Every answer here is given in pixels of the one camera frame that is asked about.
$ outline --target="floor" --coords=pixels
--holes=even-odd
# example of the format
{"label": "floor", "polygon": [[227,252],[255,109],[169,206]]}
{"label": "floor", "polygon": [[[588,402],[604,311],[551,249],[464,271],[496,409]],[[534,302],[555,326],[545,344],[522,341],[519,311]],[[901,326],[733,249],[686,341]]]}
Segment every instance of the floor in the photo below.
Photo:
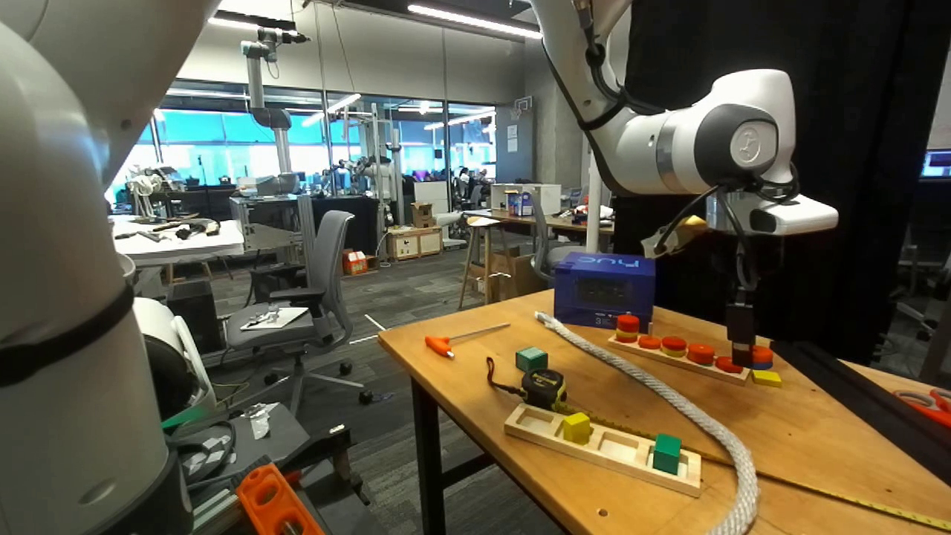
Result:
{"label": "floor", "polygon": [[[377,344],[374,323],[402,326],[458,308],[464,249],[442,249],[432,258],[384,262],[372,274],[347,275],[344,296],[354,323],[354,344],[335,357],[354,362],[350,379],[363,379],[374,402],[359,403],[356,390],[310,384],[299,421],[322,434],[344,421],[354,434],[350,464],[363,476],[372,503],[365,509],[329,513],[343,533],[417,535],[417,442],[411,412],[411,379],[395,360]],[[155,274],[139,274],[139,295],[163,295]],[[210,275],[218,316],[228,316],[247,301],[247,267],[213,271]],[[262,377],[286,366],[218,368],[218,353],[206,357],[219,399],[252,391]],[[442,417],[442,466],[479,454],[479,445]],[[559,527],[496,466],[447,489],[448,533],[559,533]]]}

